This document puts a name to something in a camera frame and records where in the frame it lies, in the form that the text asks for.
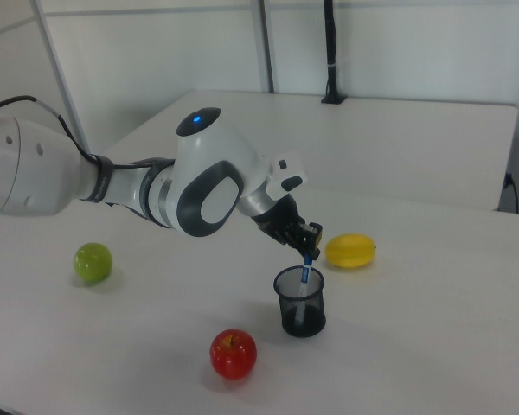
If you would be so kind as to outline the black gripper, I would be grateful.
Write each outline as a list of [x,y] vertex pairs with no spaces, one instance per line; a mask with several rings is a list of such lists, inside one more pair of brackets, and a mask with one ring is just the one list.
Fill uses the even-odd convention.
[[291,195],[278,200],[263,214],[253,216],[252,220],[259,230],[280,244],[292,247],[301,256],[307,254],[311,260],[318,259],[323,227],[310,222],[304,230],[305,220],[298,214],[297,203]]

